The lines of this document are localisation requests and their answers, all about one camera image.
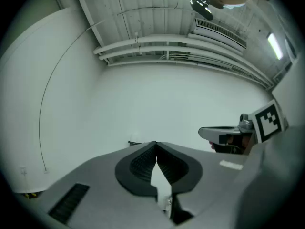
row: black slot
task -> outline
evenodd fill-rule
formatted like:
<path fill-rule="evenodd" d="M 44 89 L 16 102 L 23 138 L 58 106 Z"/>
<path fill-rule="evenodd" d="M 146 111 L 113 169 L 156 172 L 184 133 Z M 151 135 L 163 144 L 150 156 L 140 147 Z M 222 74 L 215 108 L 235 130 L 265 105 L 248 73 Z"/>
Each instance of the black slot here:
<path fill-rule="evenodd" d="M 75 184 L 49 212 L 49 215 L 62 224 L 66 224 L 88 189 L 89 186 Z"/>

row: ceiling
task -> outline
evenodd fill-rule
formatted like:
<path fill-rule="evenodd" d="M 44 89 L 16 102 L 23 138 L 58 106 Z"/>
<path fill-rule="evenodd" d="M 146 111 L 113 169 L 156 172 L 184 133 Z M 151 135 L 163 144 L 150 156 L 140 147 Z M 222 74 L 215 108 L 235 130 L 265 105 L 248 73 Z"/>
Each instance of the ceiling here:
<path fill-rule="evenodd" d="M 101 46 L 132 39 L 136 35 L 187 35 L 192 29 L 194 19 L 203 19 L 192 10 L 190 0 L 80 0 L 80 3 Z M 284 32 L 277 22 L 273 8 L 267 2 L 250 0 L 246 5 L 233 9 L 219 10 L 212 6 L 209 9 L 214 16 L 213 23 L 246 39 L 247 49 L 243 58 L 270 79 L 288 65 L 290 61 L 285 49 Z M 277 59 L 267 40 L 271 32 L 277 37 L 283 51 L 281 60 Z M 163 46 L 164 42 L 149 43 L 149 46 L 155 45 Z M 164 53 L 166 52 L 143 52 L 141 56 Z"/>

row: black vent grille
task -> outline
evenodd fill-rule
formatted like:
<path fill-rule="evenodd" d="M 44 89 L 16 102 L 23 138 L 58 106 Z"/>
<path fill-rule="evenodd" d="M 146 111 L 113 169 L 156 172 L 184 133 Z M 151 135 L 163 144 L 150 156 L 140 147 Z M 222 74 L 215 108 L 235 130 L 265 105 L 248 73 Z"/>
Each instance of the black vent grille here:
<path fill-rule="evenodd" d="M 171 154 L 164 148 L 159 147 L 157 149 L 157 162 L 169 184 L 180 180 L 189 171 L 189 167 L 185 161 Z"/>
<path fill-rule="evenodd" d="M 89 186 L 75 184 L 49 212 L 49 215 L 61 223 L 66 224 L 88 189 Z"/>
<path fill-rule="evenodd" d="M 150 182 L 155 164 L 156 152 L 154 147 L 151 147 L 131 162 L 130 171 L 139 179 Z"/>
<path fill-rule="evenodd" d="M 209 28 L 209 29 L 212 29 L 214 31 L 217 31 L 217 32 L 231 38 L 232 40 L 236 41 L 237 43 L 244 46 L 245 48 L 247 47 L 247 42 L 245 40 L 241 39 L 238 35 L 228 31 L 227 29 L 225 29 L 221 26 L 218 26 L 218 25 L 215 25 L 213 23 L 203 21 L 203 20 L 200 20 L 200 19 L 197 19 L 197 26 L 204 27 L 204 28 Z"/>

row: gray machine surface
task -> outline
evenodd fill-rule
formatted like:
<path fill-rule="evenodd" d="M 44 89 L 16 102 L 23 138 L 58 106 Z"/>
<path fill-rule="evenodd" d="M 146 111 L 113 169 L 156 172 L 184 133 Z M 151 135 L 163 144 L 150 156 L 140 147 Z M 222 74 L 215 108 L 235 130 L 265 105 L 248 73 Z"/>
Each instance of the gray machine surface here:
<path fill-rule="evenodd" d="M 166 217 L 154 197 L 133 195 L 115 176 L 118 162 L 147 143 L 85 162 L 45 191 L 39 206 L 49 213 L 71 187 L 81 183 L 90 189 L 66 223 L 70 228 L 184 229 L 201 228 L 204 224 L 205 228 L 233 229 L 246 225 L 249 228 L 250 221 L 254 227 L 274 212 L 295 186 L 304 164 L 303 131 L 304 128 L 289 128 L 268 142 L 255 145 L 248 156 L 162 143 L 196 159 L 203 170 L 192 191 L 176 196 L 181 209 L 193 216 L 178 225 Z M 291 140 L 295 144 L 288 150 Z M 221 165 L 223 161 L 242 169 Z"/>

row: ceiling pipe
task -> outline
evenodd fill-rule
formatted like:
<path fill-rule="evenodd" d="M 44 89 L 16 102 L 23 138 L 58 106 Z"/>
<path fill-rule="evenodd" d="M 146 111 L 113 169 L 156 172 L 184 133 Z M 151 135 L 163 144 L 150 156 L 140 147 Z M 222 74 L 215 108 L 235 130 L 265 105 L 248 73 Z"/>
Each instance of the ceiling pipe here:
<path fill-rule="evenodd" d="M 215 65 L 215 66 L 218 66 L 218 67 L 223 67 L 223 68 L 226 68 L 226 69 L 232 69 L 233 67 L 230 66 L 230 65 L 227 65 L 223 62 L 219 62 L 219 61 L 215 61 L 215 60 L 211 60 L 211 59 L 203 59 L 203 58 L 195 58 L 195 60 L 192 58 L 192 59 L 186 59 L 185 56 L 174 56 L 172 57 L 173 60 L 178 60 L 178 59 L 182 59 L 182 60 L 189 60 L 189 61 L 193 61 L 193 62 L 202 62 L 202 63 L 208 63 L 208 64 L 211 64 L 211 65 Z"/>
<path fill-rule="evenodd" d="M 122 41 L 122 42 L 116 42 L 116 43 L 107 45 L 105 47 L 100 47 L 98 49 L 95 49 L 93 51 L 93 53 L 98 54 L 99 52 L 104 52 L 106 50 L 114 49 L 114 48 L 121 47 L 121 46 L 126 46 L 126 45 L 130 45 L 130 44 L 135 44 L 135 43 L 148 43 L 148 42 L 180 42 L 180 43 L 200 46 L 208 51 L 219 53 L 220 55 L 228 57 L 232 60 L 238 60 L 239 62 L 243 63 L 244 65 L 246 65 L 246 66 L 252 68 L 253 70 L 255 70 L 256 72 L 258 72 L 261 76 L 263 76 L 269 82 L 269 84 L 273 84 L 272 80 L 269 79 L 269 77 L 267 77 L 262 71 L 257 69 L 253 64 L 248 62 L 246 59 L 244 59 L 240 55 L 232 53 L 232 51 L 230 51 L 230 50 L 227 50 L 225 48 L 222 48 L 218 45 L 214 45 L 209 42 L 204 42 L 201 40 L 190 39 L 190 38 L 176 36 L 176 35 L 164 34 L 164 35 L 139 37 L 139 38 L 130 39 L 130 40 Z M 158 51 L 167 51 L 167 50 L 172 51 L 171 49 L 164 49 L 164 50 L 158 50 Z"/>
<path fill-rule="evenodd" d="M 135 64 L 135 63 L 174 63 L 174 64 L 183 64 L 183 65 L 194 65 L 194 66 L 199 66 L 199 67 L 203 67 L 203 68 L 207 68 L 207 69 L 213 69 L 213 70 L 217 70 L 217 71 L 221 71 L 221 72 L 226 72 L 229 74 L 233 74 L 233 75 L 237 75 L 239 77 L 245 78 L 249 81 L 255 82 L 257 84 L 260 84 L 261 86 L 263 86 L 266 89 L 266 86 L 264 84 L 262 84 L 259 81 L 256 81 L 250 77 L 246 77 L 242 74 L 238 74 L 232 71 L 228 71 L 228 70 L 224 70 L 221 68 L 217 68 L 214 66 L 209 66 L 206 64 L 202 64 L 202 63 L 195 63 L 195 62 L 187 62 L 187 61 L 179 61 L 179 60 L 137 60 L 137 61 L 127 61 L 127 62 L 117 62 L 117 63 L 111 63 L 108 66 L 121 66 L 121 65 L 127 65 L 127 64 Z"/>
<path fill-rule="evenodd" d="M 244 65 L 229 59 L 227 57 L 224 57 L 222 55 L 216 54 L 214 52 L 209 52 L 209 51 L 204 51 L 201 49 L 196 49 L 196 48 L 188 48 L 188 47 L 178 47 L 178 46 L 149 46 L 149 47 L 137 47 L 137 48 L 132 48 L 132 49 L 126 49 L 126 50 L 121 50 L 117 52 L 112 52 L 109 54 L 105 54 L 99 57 L 100 60 L 120 56 L 120 55 L 125 55 L 129 53 L 141 53 L 141 52 L 151 52 L 151 51 L 177 51 L 177 52 L 189 52 L 192 54 L 198 54 L 200 56 L 205 56 L 209 57 L 212 59 L 216 60 L 221 60 L 226 63 L 236 65 L 237 67 L 243 69 L 244 71 L 250 72 L 252 75 L 260 79 L 262 82 L 266 83 L 267 85 L 271 85 L 266 79 L 264 79 L 262 76 L 257 74 L 256 72 L 251 71 L 250 69 L 246 68 Z"/>
<path fill-rule="evenodd" d="M 198 59 L 199 60 L 210 60 L 210 58 L 207 58 L 207 57 L 203 57 L 203 56 L 199 56 L 199 55 L 186 54 L 186 53 L 170 53 L 169 56 L 171 58 L 184 57 L 184 58 L 187 58 L 190 61 L 195 61 L 194 59 L 197 59 L 197 60 Z M 165 57 L 166 57 L 166 55 L 162 55 L 159 59 L 161 60 L 161 59 L 164 59 Z M 226 67 L 238 68 L 235 65 L 224 63 L 224 62 L 222 62 L 220 60 L 213 59 L 213 61 L 218 62 L 218 63 L 222 63 L 222 64 L 226 64 L 227 65 Z"/>

